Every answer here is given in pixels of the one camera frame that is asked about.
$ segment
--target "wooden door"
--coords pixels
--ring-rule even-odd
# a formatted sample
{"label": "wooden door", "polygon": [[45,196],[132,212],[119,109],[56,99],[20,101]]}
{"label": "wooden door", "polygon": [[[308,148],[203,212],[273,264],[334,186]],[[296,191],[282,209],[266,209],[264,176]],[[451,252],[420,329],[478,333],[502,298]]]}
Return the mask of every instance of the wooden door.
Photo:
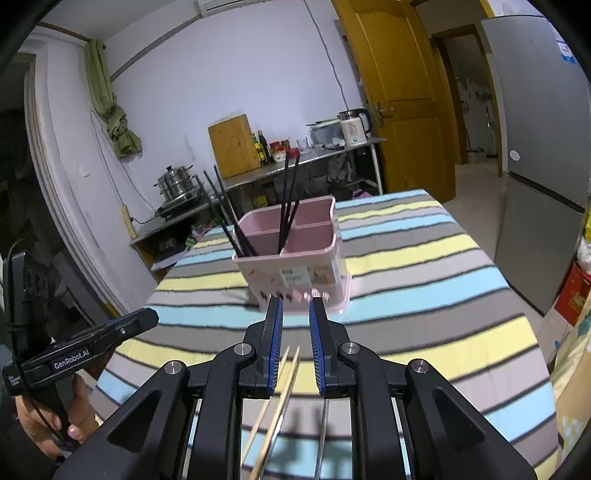
{"label": "wooden door", "polygon": [[332,0],[372,106],[389,192],[455,196],[450,112],[421,21],[397,0]]}

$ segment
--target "stainless steel pot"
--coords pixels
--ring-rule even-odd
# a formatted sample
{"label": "stainless steel pot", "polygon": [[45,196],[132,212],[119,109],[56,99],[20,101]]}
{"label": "stainless steel pot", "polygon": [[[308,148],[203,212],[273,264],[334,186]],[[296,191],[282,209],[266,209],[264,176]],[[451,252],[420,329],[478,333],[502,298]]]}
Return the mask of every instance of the stainless steel pot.
{"label": "stainless steel pot", "polygon": [[166,167],[164,173],[154,186],[160,188],[160,194],[164,195],[164,201],[170,202],[182,197],[186,193],[193,190],[193,176],[189,174],[190,167]]}

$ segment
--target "chopstick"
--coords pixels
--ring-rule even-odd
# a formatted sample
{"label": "chopstick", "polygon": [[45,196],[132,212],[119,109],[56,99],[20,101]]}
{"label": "chopstick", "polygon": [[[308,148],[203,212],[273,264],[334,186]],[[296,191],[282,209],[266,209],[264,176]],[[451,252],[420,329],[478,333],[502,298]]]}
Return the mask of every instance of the chopstick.
{"label": "chopstick", "polygon": [[[244,234],[244,232],[242,231],[242,229],[238,225],[238,221],[236,220],[236,217],[234,216],[234,211],[232,209],[232,205],[230,204],[230,200],[228,199],[227,196],[226,197],[220,196],[219,192],[216,189],[216,186],[213,184],[212,179],[209,178],[209,175],[207,174],[206,170],[203,170],[203,174],[205,175],[205,178],[207,178],[207,181],[209,182],[209,184],[213,190],[213,194],[217,198],[217,201],[220,203],[222,211],[224,211],[225,215],[232,221],[232,225],[234,226],[234,231],[236,232],[236,239],[238,240],[238,243],[240,244],[240,246],[242,248],[242,252],[247,257],[250,257],[251,255],[254,255],[257,257],[258,253],[256,252],[255,248],[250,243],[250,240],[246,237],[246,235]],[[223,188],[222,179],[219,177],[219,174],[218,174],[217,179],[220,183],[220,187],[222,188],[222,192],[225,195],[226,190]],[[228,209],[230,210],[230,213],[228,213],[227,211],[224,210],[224,200],[226,200],[226,202],[227,202],[227,206],[228,206]]]}
{"label": "chopstick", "polygon": [[[290,352],[290,347],[288,345],[287,348],[285,349],[285,353],[283,354],[283,357],[281,358],[281,362],[279,363],[279,371],[277,372],[277,378],[281,377],[281,373],[283,372],[283,368],[285,367],[285,363],[287,362],[287,354],[289,352]],[[267,408],[271,404],[271,400],[273,400],[273,397],[269,398],[268,400],[265,400],[265,403],[263,403],[261,411],[259,412],[259,416],[256,418],[256,422],[252,426],[251,434],[248,436],[248,439],[246,440],[246,444],[245,444],[244,448],[242,449],[242,456],[240,459],[240,467],[242,467],[244,460],[246,460],[246,456],[248,455],[248,452],[251,449],[252,442],[254,442],[254,440],[255,440],[255,435],[258,432],[259,426],[261,425],[261,422],[262,422],[263,417],[265,416],[265,413],[267,412]]]}
{"label": "chopstick", "polygon": [[271,424],[267,430],[267,435],[265,435],[265,440],[262,444],[261,453],[259,453],[258,458],[256,459],[254,467],[252,467],[252,471],[248,480],[256,480],[262,474],[262,468],[265,463],[265,458],[269,454],[269,449],[271,447],[271,442],[274,437],[275,428],[279,422],[281,417],[285,402],[289,399],[291,395],[291,391],[293,390],[293,386],[296,380],[296,373],[298,366],[300,364],[300,347],[295,350],[294,358],[291,361],[291,369],[289,371],[287,380],[285,381],[285,386],[281,391],[281,395],[279,396],[279,403],[277,404],[277,409],[273,414],[273,419],[271,420]]}
{"label": "chopstick", "polygon": [[291,217],[289,219],[289,222],[287,223],[287,228],[285,229],[285,238],[283,239],[283,243],[281,245],[282,250],[285,247],[285,244],[287,243],[287,238],[290,236],[291,224],[294,222],[294,218],[296,218],[296,212],[297,212],[297,208],[299,206],[300,206],[300,200],[298,199],[295,201],[294,209],[291,212]]}
{"label": "chopstick", "polygon": [[228,232],[228,228],[226,227],[226,224],[224,222],[223,219],[221,219],[219,217],[219,215],[217,214],[217,212],[215,211],[215,208],[213,208],[213,204],[212,201],[209,199],[209,195],[207,194],[207,192],[205,191],[205,187],[203,186],[203,183],[201,182],[201,179],[199,178],[199,176],[197,174],[195,174],[195,179],[197,180],[197,183],[199,184],[199,188],[201,188],[201,190],[203,191],[203,194],[205,195],[205,198],[207,200],[207,205],[209,205],[210,210],[212,211],[212,214],[215,218],[217,218],[217,220],[220,222],[221,226],[222,226],[222,230],[223,232],[226,234],[226,236],[228,237],[228,240],[230,240],[230,243],[232,244],[232,247],[234,248],[234,250],[236,251],[236,255],[240,258],[244,257],[244,254],[242,253],[242,251],[238,248],[236,242],[234,241],[234,239],[232,238],[232,236],[230,235],[230,232]]}
{"label": "chopstick", "polygon": [[290,167],[290,159],[285,156],[285,168],[283,169],[283,193],[281,195],[281,217],[279,218],[279,243],[277,244],[277,255],[281,253],[281,243],[283,240],[283,227],[285,224],[285,200],[287,197],[287,170]]}
{"label": "chopstick", "polygon": [[285,231],[285,228],[287,228],[287,223],[288,223],[288,221],[289,221],[289,218],[290,218],[290,211],[291,211],[291,199],[292,199],[292,197],[293,197],[293,193],[294,193],[294,186],[296,185],[296,178],[295,178],[295,177],[296,177],[296,175],[297,175],[297,167],[298,167],[298,165],[300,164],[300,156],[301,156],[301,154],[300,154],[300,152],[298,152],[298,153],[297,153],[297,156],[296,156],[296,158],[295,158],[295,163],[294,163],[294,174],[293,174],[293,176],[292,176],[292,178],[291,178],[290,195],[289,195],[289,197],[288,197],[288,199],[287,199],[287,208],[286,208],[286,211],[285,211],[285,219],[284,219],[284,222],[285,222],[285,227],[284,227],[284,232],[283,232],[283,233],[284,233],[284,236],[285,236],[285,238],[283,239],[283,242],[282,242],[282,247],[281,247],[281,248],[283,248],[283,247],[285,246],[285,242],[287,241],[287,234],[288,234],[288,232],[286,232],[286,231]]}

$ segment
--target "wooden cutting board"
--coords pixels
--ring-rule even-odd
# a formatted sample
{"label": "wooden cutting board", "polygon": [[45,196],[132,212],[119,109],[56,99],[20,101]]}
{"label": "wooden cutting board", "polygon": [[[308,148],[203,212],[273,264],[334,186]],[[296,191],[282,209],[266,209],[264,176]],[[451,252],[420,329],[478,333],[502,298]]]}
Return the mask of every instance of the wooden cutting board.
{"label": "wooden cutting board", "polygon": [[209,127],[217,167],[226,179],[261,166],[246,115]]}

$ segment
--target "white kettle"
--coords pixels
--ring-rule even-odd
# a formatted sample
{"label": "white kettle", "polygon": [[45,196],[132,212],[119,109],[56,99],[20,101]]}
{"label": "white kettle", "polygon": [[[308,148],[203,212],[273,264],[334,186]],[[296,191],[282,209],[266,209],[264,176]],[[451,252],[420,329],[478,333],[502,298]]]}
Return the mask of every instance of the white kettle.
{"label": "white kettle", "polygon": [[[364,114],[368,123],[367,129],[363,126],[360,114]],[[348,147],[363,145],[368,141],[368,134],[373,130],[371,117],[365,108],[356,108],[339,113],[340,126],[345,136],[345,144]]]}

